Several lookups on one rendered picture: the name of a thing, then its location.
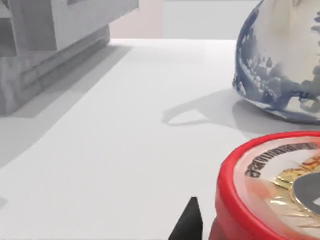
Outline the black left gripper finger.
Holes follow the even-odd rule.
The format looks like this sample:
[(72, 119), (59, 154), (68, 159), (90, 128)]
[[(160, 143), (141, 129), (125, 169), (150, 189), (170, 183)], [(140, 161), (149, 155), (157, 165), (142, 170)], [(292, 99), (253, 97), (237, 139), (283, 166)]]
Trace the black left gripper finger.
[(203, 240), (203, 218), (198, 198), (190, 198), (168, 240)]

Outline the red lidded round container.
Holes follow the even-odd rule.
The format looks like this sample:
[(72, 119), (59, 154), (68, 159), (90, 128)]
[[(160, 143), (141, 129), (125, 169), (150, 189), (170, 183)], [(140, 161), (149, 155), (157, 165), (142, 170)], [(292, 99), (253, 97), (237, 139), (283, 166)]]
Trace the red lidded round container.
[(221, 164), (208, 240), (320, 240), (320, 131), (278, 132)]

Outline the grey cabinet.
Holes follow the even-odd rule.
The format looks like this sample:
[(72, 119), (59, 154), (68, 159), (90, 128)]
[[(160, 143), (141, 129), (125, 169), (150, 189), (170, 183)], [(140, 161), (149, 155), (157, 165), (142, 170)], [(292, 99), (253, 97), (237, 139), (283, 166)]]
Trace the grey cabinet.
[(0, 116), (13, 114), (110, 43), (139, 0), (0, 0)]

